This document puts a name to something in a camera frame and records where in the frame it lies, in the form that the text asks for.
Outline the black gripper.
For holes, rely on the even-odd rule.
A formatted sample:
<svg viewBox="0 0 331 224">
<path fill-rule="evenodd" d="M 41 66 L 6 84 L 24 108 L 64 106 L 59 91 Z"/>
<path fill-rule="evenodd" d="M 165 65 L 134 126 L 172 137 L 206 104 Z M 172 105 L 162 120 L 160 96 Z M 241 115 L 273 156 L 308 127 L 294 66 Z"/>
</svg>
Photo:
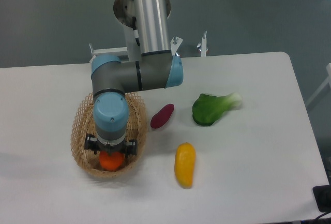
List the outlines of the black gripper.
<svg viewBox="0 0 331 224">
<path fill-rule="evenodd" d="M 138 141 L 131 139 L 129 141 L 121 142 L 117 145 L 103 144 L 98 139 L 87 133 L 84 141 L 84 149 L 92 151 L 95 155 L 100 151 L 105 151 L 108 154 L 113 154 L 115 152 L 120 152 L 125 154 L 125 158 L 129 156 L 136 156 L 138 153 Z"/>
</svg>

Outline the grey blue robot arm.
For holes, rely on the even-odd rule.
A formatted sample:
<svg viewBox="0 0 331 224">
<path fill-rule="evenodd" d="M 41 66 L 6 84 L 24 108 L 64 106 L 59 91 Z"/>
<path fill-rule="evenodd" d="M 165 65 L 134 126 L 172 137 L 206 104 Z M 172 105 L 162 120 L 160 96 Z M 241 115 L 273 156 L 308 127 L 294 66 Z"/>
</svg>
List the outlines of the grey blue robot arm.
<svg viewBox="0 0 331 224">
<path fill-rule="evenodd" d="M 92 61 L 93 118 L 96 134 L 86 135 L 84 149 L 94 153 L 136 155 L 136 140 L 126 140 L 129 107 L 126 93 L 181 85 L 183 66 L 171 50 L 166 0 L 130 0 L 119 10 L 128 16 L 139 56 L 122 62 L 115 55 Z"/>
</svg>

